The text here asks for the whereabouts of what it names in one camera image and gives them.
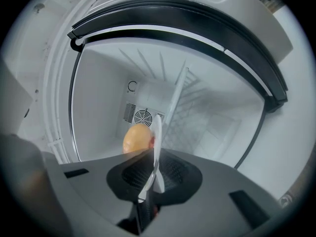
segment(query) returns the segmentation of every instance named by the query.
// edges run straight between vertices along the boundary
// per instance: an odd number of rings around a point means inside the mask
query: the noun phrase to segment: ventilation grille
[[[136,105],[133,105],[131,103],[126,104],[125,113],[124,113],[124,120],[125,121],[127,121],[129,123],[133,122],[135,108],[136,108]]]
[[[157,113],[157,114],[161,117],[161,122],[163,122],[164,115],[163,115],[163,114],[160,114],[160,113]]]
[[[145,110],[139,110],[134,117],[134,121],[136,124],[145,124],[146,126],[150,126],[152,124],[153,118],[152,115]]]

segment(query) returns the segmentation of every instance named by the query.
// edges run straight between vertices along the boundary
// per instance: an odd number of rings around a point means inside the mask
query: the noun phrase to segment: circular fan grille
[[[152,115],[147,112],[147,110],[140,110],[138,111],[135,116],[134,120],[136,124],[145,124],[146,126],[150,126],[152,124],[153,118]]]

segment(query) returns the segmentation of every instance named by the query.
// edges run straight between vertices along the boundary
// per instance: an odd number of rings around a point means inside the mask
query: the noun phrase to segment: brown egg
[[[132,126],[123,140],[123,153],[143,150],[153,147],[153,135],[149,127],[144,124]]]

